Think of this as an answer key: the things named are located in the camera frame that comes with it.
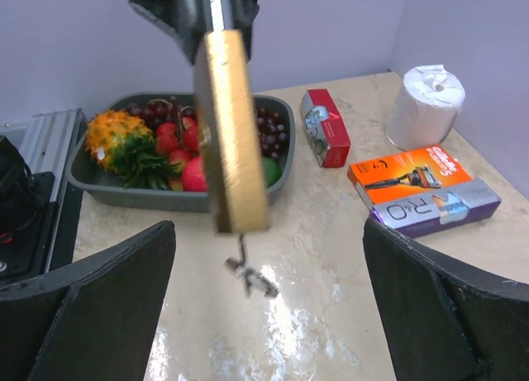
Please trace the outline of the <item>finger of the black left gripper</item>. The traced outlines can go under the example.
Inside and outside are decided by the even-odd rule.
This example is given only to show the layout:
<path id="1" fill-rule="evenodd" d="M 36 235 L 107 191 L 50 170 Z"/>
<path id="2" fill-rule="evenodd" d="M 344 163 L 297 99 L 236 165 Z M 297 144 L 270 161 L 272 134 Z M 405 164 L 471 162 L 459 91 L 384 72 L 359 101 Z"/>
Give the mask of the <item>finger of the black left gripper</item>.
<path id="1" fill-rule="evenodd" d="M 225 12 L 224 29 L 240 32 L 246 62 L 252 58 L 253 24 L 260 11 L 258 0 L 224 0 Z"/>
<path id="2" fill-rule="evenodd" d="M 213 30 L 211 0 L 128 0 L 132 9 L 173 38 L 190 64 L 203 37 Z"/>

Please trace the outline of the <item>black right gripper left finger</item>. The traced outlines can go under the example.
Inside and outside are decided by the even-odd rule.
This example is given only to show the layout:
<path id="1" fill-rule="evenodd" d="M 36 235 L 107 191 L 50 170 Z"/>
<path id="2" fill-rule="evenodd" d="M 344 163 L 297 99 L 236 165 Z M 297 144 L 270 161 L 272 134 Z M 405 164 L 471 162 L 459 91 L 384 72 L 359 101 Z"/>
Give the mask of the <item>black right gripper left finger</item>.
<path id="1" fill-rule="evenodd" d="M 142 380 L 176 252 L 160 221 L 1 289 L 3 380 Z"/>

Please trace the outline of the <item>large brass padlock shackle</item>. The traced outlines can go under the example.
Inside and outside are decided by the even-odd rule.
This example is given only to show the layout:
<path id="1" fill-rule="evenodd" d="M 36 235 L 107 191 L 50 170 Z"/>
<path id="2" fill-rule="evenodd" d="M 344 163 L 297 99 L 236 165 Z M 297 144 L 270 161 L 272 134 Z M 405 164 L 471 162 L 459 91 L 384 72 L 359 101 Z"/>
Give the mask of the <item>large brass padlock shackle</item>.
<path id="1" fill-rule="evenodd" d="M 227 234 L 266 231 L 269 206 L 243 37 L 231 0 L 203 0 L 203 14 L 193 80 L 215 226 Z"/>

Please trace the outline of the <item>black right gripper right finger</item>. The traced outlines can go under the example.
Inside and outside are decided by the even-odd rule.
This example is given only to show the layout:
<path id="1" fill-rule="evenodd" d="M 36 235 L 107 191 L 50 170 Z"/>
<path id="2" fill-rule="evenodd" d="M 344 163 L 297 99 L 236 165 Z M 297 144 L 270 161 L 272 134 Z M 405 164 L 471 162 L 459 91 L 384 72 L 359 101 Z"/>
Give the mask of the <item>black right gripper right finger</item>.
<path id="1" fill-rule="evenodd" d="M 363 247 L 398 380 L 526 380 L 528 286 L 369 219 Z"/>

